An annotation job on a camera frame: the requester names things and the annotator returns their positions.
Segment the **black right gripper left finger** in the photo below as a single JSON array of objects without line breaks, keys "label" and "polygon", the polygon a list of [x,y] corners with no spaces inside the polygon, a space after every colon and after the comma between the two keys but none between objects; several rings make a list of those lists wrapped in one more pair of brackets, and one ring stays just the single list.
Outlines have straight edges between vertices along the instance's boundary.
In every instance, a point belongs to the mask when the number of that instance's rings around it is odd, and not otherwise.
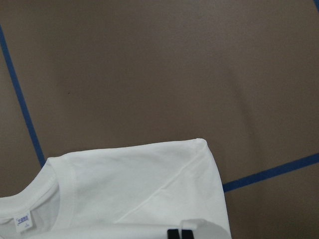
[{"label": "black right gripper left finger", "polygon": [[178,239],[178,228],[169,227],[166,231],[167,239]]}]

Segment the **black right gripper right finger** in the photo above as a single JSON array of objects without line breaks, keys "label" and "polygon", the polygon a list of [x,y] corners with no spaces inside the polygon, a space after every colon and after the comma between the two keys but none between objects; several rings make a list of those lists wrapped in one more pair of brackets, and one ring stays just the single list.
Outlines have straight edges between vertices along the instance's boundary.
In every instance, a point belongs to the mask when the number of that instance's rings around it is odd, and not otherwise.
[{"label": "black right gripper right finger", "polygon": [[193,224],[183,224],[181,226],[181,238],[182,239],[194,239],[194,225]]}]

